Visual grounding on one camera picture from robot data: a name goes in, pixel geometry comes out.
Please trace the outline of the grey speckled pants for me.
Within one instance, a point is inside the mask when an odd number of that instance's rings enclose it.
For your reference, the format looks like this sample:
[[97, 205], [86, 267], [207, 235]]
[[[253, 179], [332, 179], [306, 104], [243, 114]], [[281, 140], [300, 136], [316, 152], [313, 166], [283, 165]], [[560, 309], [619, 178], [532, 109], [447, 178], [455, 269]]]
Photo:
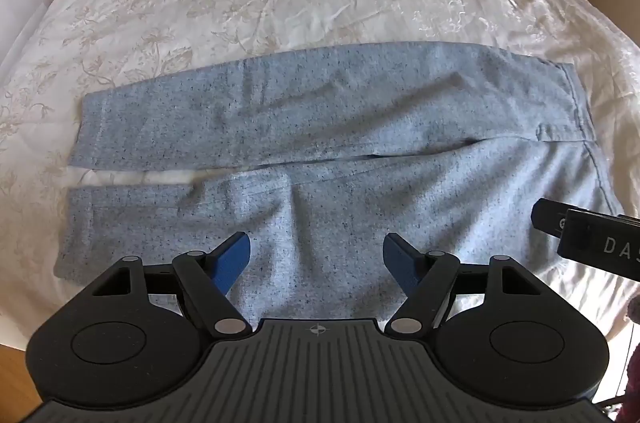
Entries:
[[262, 317], [387, 319], [401, 301], [382, 243], [484, 264], [508, 254], [570, 294], [530, 224], [541, 198], [622, 209], [575, 69], [483, 45], [296, 50], [87, 95], [70, 164], [175, 171], [173, 184], [67, 195], [55, 273], [167, 263], [237, 231], [252, 246], [233, 304]]

